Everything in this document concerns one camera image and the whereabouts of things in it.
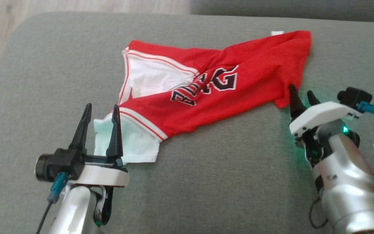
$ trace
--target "fabric surface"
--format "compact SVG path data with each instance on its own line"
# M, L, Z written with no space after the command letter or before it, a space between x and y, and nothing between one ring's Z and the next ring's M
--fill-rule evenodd
M288 86L301 84L310 46L308 31L223 50L132 41L123 51L126 72L119 95L122 138L128 139L123 142L123 163L154 163L159 142L266 102L284 108ZM108 114L94 121L95 155L106 155L111 119Z
M116 103L132 40L223 49L271 31L312 32L301 93L320 101L354 86L373 95L374 23L221 16L49 13L25 21L0 61L0 233L35 233L50 184L34 177L43 153L66 148L86 103L103 118ZM106 233L329 233L308 211L318 195L289 134L288 108L263 105L162 142L155 164L128 165ZM374 170L374 117L348 126ZM86 147L94 149L93 126ZM50 210L47 231L59 204ZM313 220L322 223L321 209Z
M191 0L195 15L289 17L374 22L374 0Z

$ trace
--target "white trim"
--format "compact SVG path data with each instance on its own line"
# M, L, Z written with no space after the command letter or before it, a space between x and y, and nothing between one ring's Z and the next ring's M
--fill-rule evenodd
M119 92L119 100L118 105L122 104L123 102L126 102L129 99L129 96L131 95L131 87L128 84L129 83L129 60L128 60L128 47L122 51L122 57L123 62L125 66L125 78L123 80L122 88Z
M130 56L131 53L133 55L142 56L142 57L144 57L144 59L152 59L152 60L157 60L157 61L163 60L163 61L167 62L167 64L175 67L176 69L181 68L181 69L178 69L180 71L193 73L194 76L197 76L198 73L199 73L199 71L197 69L187 67L187 66L185 66L185 65L183 65L183 64L181 64L181 63L179 63L179 62L177 62L177 61L175 61L175 60L173 60L169 57L166 57L166 56L146 54L146 53L140 52L138 50L134 50L134 49L130 49L128 51L128 56Z
M149 121L148 119L146 119L144 116L138 114L138 112L133 111L133 110L128 109L128 108L119 108L119 112L120 112L121 116L125 116L126 118L134 121L135 123L141 122L141 124L139 126L141 126L143 129L145 129L146 131L148 131L149 133L151 133L153 136L158 136L158 140L160 142L162 142L163 140L165 140L165 139L168 138L168 136L164 132L162 132L161 129L159 129L155 124L153 124L151 121Z

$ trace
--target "cable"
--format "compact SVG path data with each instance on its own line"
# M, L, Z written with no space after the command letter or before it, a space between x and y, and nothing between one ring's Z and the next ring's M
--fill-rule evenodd
M318 203L319 201L321 201L321 199L320 199L320 198L317 198L317 199L313 202L313 204L312 204L311 207L310 207L310 212L308 213L308 219L310 220L310 224L311 224L311 226L313 226L313 228L315 228L315 229L323 228L323 227L327 224L327 222L328 222L328 219L325 219L324 223L322 223L322 224L319 225L319 226L316 226L316 225L314 224L313 220L311 219L311 214L313 213L313 208L314 208L315 204Z
M44 220L46 219L47 213L50 210L50 207L52 206L53 203L56 203L58 201L58 197L60 196L61 190L63 190L68 180L69 180L69 175L65 172L60 172L56 176L56 179L53 182L53 185L50 189L51 191L50 195L47 198L47 201L49 201L49 204L46 208L46 211L44 212L43 218L41 218L40 225L38 226L36 234L40 233L41 228L43 227Z
M39 234L41 231L41 228L43 227L44 220L46 219L47 214L49 213L50 207L52 207L53 201L49 201L49 204L47 205L46 211L44 211L43 218L41 218L40 225L38 226L36 234Z

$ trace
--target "wooden floor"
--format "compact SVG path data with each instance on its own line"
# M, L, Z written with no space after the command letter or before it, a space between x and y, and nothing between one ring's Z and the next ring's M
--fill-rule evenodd
M137 12L189 14L190 0L0 0L0 58L15 28L43 12Z

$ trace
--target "blue connector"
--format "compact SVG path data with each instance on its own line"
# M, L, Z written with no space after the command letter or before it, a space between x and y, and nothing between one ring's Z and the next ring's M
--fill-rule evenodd
M368 112L368 113L374 114L374 105L367 103L365 101L362 101L358 105L357 110L360 112Z
M67 173L58 173L55 181L53 182L52 188L50 189L51 193L47 198L47 201L53 202L55 204L60 197L61 190L63 190L63 188L66 186L68 180L69 175Z

